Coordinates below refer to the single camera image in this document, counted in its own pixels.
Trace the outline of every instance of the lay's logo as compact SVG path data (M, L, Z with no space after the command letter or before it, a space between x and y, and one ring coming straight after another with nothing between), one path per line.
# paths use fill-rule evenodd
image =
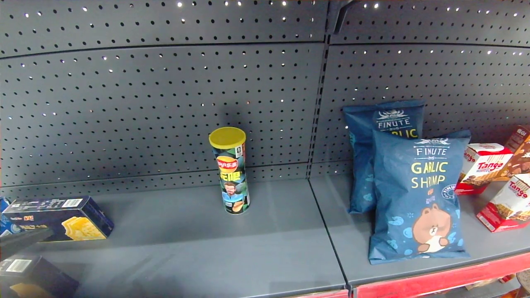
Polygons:
M233 173L239 166L237 159L230 156L218 156L217 165L222 173Z

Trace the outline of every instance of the cartoon man face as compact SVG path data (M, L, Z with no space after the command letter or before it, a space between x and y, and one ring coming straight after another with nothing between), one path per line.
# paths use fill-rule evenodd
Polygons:
M233 196L235 194L235 185L233 183L230 183L230 182L225 183L225 189L226 189L226 193L229 196Z

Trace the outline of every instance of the yellow lid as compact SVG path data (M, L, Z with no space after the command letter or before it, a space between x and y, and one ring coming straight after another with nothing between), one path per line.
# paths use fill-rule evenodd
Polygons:
M246 135L237 127L226 126L214 130L208 139L212 147L227 150L243 145Z

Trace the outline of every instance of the barcode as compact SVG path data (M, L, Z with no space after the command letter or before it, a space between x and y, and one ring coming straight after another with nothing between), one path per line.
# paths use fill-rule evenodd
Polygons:
M64 207L77 207L81 203L83 199L70 199L66 200L66 202L61 206L61 208Z
M479 215L479 220L490 230L493 231L495 228L484 218L484 216Z
M31 260L16 259L6 269L6 272L22 273L31 264Z

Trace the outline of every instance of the store shelf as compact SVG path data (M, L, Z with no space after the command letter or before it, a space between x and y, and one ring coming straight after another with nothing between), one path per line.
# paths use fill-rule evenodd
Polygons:
M230 215L219 186L95 196L106 240L38 243L81 282L77 297L258 297L339 290L345 281L307 180L252 183Z
M370 219L371 215L347 213L351 182L351 176L347 175L325 176L310 180L344 273L352 287L454 268L467 268L467 266L530 251L530 238L527 236L527 230L490 233L475 218L474 214L502 186L502 183L493 183L481 197L460 198L461 223L465 247L471 255L470 258L419 258L390 264L370 265L368 244L373 221Z

